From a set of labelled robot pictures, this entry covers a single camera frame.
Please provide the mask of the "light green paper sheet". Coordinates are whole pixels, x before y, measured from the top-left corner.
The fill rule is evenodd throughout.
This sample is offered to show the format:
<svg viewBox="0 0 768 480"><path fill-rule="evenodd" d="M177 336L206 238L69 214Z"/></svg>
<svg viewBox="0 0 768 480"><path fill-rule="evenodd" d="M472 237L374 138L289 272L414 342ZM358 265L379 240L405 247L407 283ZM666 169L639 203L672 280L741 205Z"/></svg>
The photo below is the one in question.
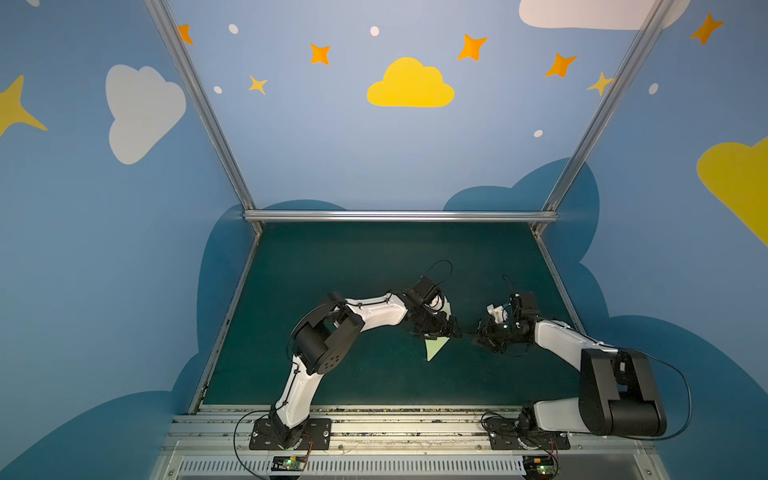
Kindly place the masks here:
<svg viewBox="0 0 768 480"><path fill-rule="evenodd" d="M452 313L450 302L446 300L445 306L440 311L445 312L448 316L450 316ZM446 336L436 337L434 339L425 339L424 342L426 347L426 361L432 361L449 340L450 337Z"/></svg>

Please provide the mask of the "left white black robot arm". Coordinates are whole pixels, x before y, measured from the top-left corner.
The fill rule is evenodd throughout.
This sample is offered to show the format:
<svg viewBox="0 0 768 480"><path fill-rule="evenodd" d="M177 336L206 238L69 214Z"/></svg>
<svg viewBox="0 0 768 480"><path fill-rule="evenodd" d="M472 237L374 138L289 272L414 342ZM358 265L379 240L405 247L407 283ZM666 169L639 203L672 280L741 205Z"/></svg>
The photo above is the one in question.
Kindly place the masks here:
<svg viewBox="0 0 768 480"><path fill-rule="evenodd" d="M440 289L387 293L368 299L332 293L306 314L290 336L291 370L268 423L280 448L298 445L325 374L339 366L361 333L406 323L424 340L459 338L461 331Z"/></svg>

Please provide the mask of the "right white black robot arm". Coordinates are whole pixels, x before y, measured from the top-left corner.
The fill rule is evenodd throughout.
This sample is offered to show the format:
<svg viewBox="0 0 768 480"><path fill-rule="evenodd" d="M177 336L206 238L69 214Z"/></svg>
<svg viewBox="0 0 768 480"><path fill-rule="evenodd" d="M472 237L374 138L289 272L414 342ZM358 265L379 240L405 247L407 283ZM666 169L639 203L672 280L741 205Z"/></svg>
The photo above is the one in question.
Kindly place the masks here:
<svg viewBox="0 0 768 480"><path fill-rule="evenodd" d="M547 350L579 373L578 395L525 407L515 422L518 438L538 440L564 433L661 438L667 418L649 357L581 334L541 317L478 322L474 343L494 353L513 344Z"/></svg>

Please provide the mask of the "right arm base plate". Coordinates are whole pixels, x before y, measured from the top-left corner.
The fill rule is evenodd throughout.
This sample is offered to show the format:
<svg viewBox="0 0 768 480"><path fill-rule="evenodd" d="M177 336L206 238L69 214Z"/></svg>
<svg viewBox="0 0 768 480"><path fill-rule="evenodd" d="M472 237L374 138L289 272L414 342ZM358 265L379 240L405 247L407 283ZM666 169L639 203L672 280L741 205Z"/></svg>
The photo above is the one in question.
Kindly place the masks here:
<svg viewBox="0 0 768 480"><path fill-rule="evenodd" d="M571 448L565 432L526 429L525 423L502 416L489 416L480 421L492 450L565 451Z"/></svg>

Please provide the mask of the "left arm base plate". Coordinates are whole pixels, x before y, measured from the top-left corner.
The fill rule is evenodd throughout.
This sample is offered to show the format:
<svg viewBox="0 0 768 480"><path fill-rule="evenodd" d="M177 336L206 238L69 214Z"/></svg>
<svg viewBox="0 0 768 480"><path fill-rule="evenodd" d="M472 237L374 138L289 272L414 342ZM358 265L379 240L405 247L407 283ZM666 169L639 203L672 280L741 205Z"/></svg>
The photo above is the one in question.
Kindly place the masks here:
<svg viewBox="0 0 768 480"><path fill-rule="evenodd" d="M329 418L309 418L287 429L277 419L259 418L249 437L250 450L328 450L332 433Z"/></svg>

